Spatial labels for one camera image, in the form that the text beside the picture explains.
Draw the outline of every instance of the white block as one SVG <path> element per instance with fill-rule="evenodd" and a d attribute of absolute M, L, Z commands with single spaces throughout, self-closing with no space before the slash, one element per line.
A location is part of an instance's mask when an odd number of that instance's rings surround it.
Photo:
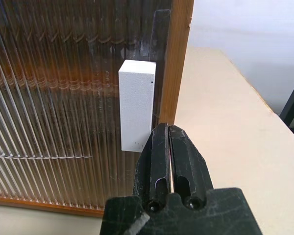
<path fill-rule="evenodd" d="M 125 60 L 119 70 L 122 151 L 142 152 L 151 134 L 156 63 Z"/>

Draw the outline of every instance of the beige table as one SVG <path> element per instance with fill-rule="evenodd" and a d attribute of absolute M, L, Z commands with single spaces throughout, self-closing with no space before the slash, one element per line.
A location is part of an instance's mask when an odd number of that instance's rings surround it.
<path fill-rule="evenodd" d="M 221 52 L 188 48 L 175 122 L 215 188 L 243 189 L 265 235 L 294 235 L 294 135 Z M 100 223 L 0 207 L 0 235 L 94 235 Z"/>

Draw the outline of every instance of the transparent panel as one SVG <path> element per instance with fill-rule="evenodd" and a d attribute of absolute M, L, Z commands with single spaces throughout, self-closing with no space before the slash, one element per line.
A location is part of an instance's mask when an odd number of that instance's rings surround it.
<path fill-rule="evenodd" d="M 157 62 L 160 113 L 171 0 L 0 0 L 0 197 L 103 208 L 132 193 L 118 70 Z"/>

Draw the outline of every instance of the scratch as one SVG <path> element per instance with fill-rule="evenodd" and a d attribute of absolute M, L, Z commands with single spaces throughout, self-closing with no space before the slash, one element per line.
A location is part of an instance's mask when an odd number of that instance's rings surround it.
<path fill-rule="evenodd" d="M 124 235 L 136 235 L 140 232 L 140 230 L 145 226 L 145 224 L 149 221 L 150 216 L 145 212 L 142 213 L 141 217 L 139 217 L 135 222 L 131 225 L 131 227 L 124 232 Z"/>

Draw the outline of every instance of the wooden edge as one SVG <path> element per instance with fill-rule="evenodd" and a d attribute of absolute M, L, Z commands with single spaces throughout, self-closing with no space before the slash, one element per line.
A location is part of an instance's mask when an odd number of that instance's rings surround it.
<path fill-rule="evenodd" d="M 86 209 L 86 208 L 75 208 L 68 206 L 52 205 L 39 202 L 28 202 L 15 199 L 0 198 L 1 206 L 11 206 L 18 208 L 34 209 L 48 212 L 59 212 L 65 214 L 75 214 L 90 217 L 103 217 L 103 210 Z"/>
<path fill-rule="evenodd" d="M 159 121 L 174 124 L 194 0 L 172 0 Z"/>

